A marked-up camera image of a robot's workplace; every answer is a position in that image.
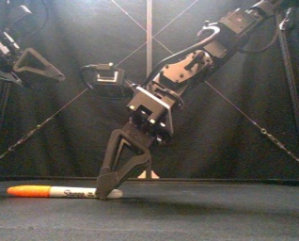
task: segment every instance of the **metal pole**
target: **metal pole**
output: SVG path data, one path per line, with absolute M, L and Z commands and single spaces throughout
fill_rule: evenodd
M 153 17 L 152 0 L 147 0 L 147 76 L 152 71 L 152 54 L 153 54 L 152 17 Z

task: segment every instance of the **black surface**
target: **black surface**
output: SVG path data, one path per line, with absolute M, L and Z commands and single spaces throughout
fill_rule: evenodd
M 0 182 L 0 240 L 299 240 L 299 186 L 125 182 L 120 200 L 8 197 L 23 184 L 96 185 Z

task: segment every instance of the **black cable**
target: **black cable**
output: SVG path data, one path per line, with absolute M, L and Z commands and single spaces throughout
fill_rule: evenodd
M 237 52 L 240 52 L 241 54 L 247 54 L 247 55 L 255 55 L 255 54 L 261 54 L 271 46 L 272 44 L 275 43 L 275 41 L 277 40 L 277 36 L 279 36 L 279 23 L 277 23 L 277 17 L 279 17 L 279 11 L 276 11 L 276 14 L 275 14 L 275 25 L 276 25 L 276 28 L 275 28 L 275 32 L 273 32 L 273 35 L 272 35 L 272 38 L 271 38 L 271 41 L 269 43 L 261 47 L 260 49 L 244 49 L 244 48 L 239 48 L 237 49 Z
M 45 27 L 47 22 L 49 21 L 51 13 L 49 13 L 49 8 L 48 8 L 45 0 L 41 0 L 41 4 L 44 7 L 44 11 L 45 11 L 44 23 L 43 23 L 43 25 L 40 25 L 40 27 L 36 30 L 33 30 L 33 32 L 28 36 L 19 38 L 19 41 L 25 40 L 25 39 L 31 38 L 35 34 L 37 34 L 37 32 L 41 31 L 41 29 Z

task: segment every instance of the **black backdrop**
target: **black backdrop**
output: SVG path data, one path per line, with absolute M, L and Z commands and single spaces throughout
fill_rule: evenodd
M 41 2 L 17 2 L 28 4 L 39 27 L 45 18 Z M 247 8 L 255 2 L 153 1 L 153 35 L 161 43 L 153 40 L 153 64 L 171 55 L 167 49 L 176 53 L 195 42 L 205 20 L 217 21 L 232 9 Z M 40 81 L 35 88 L 11 85 L 0 153 L 85 89 L 77 78 L 81 66 L 113 62 L 132 81 L 141 83 L 145 78 L 145 1 L 51 0 L 47 3 L 49 21 L 32 38 L 21 41 L 21 47 L 33 47 L 63 71 L 67 81 L 60 84 Z M 0 1 L 0 21 L 3 6 Z M 268 20 L 253 34 L 248 48 L 267 44 L 272 31 L 273 21 Z M 299 28 L 289 41 L 299 61 Z M 259 55 L 237 54 L 208 82 L 299 156 L 279 43 Z M 296 162 L 208 85 L 197 85 L 183 99 L 184 110 L 173 114 L 172 142 L 151 150 L 153 170 L 160 177 L 299 177 Z M 128 100 L 103 100 L 91 91 L 85 92 L 0 161 L 0 173 L 96 177 L 111 132 L 128 120 L 127 103 Z

